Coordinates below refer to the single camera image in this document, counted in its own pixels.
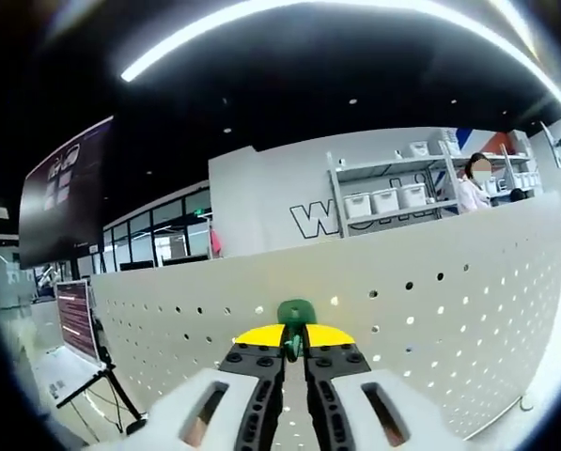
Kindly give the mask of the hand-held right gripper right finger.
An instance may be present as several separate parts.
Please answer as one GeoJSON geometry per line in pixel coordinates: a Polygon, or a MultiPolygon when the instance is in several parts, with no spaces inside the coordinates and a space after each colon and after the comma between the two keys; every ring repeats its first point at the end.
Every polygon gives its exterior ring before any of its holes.
{"type": "Polygon", "coordinates": [[[433,402],[400,377],[373,370],[354,339],[304,326],[307,409],[321,450],[469,450],[433,402]]]}

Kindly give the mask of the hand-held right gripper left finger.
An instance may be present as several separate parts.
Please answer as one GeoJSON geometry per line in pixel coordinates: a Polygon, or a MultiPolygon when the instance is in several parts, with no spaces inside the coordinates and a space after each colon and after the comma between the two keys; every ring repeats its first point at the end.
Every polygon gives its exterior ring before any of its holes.
{"type": "Polygon", "coordinates": [[[160,398],[116,450],[270,450],[283,409],[285,326],[235,339],[218,368],[203,368],[160,398]]]}

